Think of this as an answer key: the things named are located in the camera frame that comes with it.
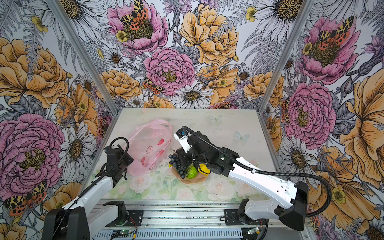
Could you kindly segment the bright green bumpy fruit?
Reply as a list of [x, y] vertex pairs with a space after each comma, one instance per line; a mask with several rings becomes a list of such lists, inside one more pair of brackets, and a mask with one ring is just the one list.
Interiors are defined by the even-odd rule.
[[198, 175], [198, 171], [194, 165], [189, 165], [185, 170], [185, 176], [187, 179], [194, 179]]

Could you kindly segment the pink scalloped bowl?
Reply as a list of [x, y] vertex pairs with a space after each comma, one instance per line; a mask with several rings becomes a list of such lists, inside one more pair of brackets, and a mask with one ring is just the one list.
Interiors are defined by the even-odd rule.
[[199, 172], [194, 165], [189, 165], [183, 170], [183, 175], [180, 175], [174, 167], [171, 167], [171, 173], [186, 185], [202, 183], [208, 178], [208, 175]]

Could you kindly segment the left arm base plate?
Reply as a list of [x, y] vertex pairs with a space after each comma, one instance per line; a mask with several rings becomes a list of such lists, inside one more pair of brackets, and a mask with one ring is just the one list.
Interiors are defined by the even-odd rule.
[[143, 221], [143, 210], [127, 210], [127, 217], [124, 220], [115, 220], [107, 227], [140, 227]]

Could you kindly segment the yellow lemon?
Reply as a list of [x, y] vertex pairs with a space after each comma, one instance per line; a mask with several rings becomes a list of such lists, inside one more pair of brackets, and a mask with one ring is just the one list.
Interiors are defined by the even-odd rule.
[[207, 168], [204, 164], [199, 164], [198, 166], [198, 172], [202, 175], [208, 176], [211, 173], [211, 170]]

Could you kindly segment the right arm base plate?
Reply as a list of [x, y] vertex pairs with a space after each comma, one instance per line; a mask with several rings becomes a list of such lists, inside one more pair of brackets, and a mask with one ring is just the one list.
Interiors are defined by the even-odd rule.
[[245, 214], [239, 215], [237, 209], [225, 209], [224, 215], [220, 218], [220, 221], [224, 221], [226, 226], [261, 226], [266, 224], [266, 219], [252, 220]]

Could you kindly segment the pink plastic bag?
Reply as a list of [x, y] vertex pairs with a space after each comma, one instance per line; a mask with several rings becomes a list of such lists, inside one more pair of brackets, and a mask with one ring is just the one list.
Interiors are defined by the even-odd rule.
[[172, 127], [163, 119], [136, 127], [129, 138], [128, 154], [134, 161], [128, 166], [128, 173], [141, 176], [154, 171], [165, 157], [172, 137]]

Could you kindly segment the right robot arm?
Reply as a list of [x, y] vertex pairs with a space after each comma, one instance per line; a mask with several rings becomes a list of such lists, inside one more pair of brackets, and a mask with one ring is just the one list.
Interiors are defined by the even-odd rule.
[[306, 183], [283, 180], [286, 173], [262, 171], [238, 153], [215, 146], [205, 135], [186, 126], [177, 130], [174, 138], [188, 160], [204, 164], [213, 174], [240, 181], [269, 197], [260, 204], [250, 199], [242, 201], [238, 214], [244, 221], [276, 219], [293, 230], [304, 230], [309, 192]]

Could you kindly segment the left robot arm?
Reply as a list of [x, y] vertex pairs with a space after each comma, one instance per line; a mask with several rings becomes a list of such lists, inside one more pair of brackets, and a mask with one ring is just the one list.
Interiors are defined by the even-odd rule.
[[123, 201], [111, 201], [91, 213], [99, 201], [125, 177], [133, 162], [127, 149], [105, 148], [107, 162], [100, 176], [78, 197], [60, 209], [51, 210], [45, 218], [43, 240], [91, 240], [109, 224], [124, 224], [128, 213]]

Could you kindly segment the dark grape bunch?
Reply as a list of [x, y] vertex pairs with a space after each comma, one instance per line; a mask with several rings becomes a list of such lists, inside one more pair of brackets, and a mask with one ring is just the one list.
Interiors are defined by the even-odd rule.
[[186, 167], [182, 164], [178, 155], [172, 154], [168, 156], [169, 158], [169, 167], [176, 170], [181, 179], [185, 179], [187, 175]]

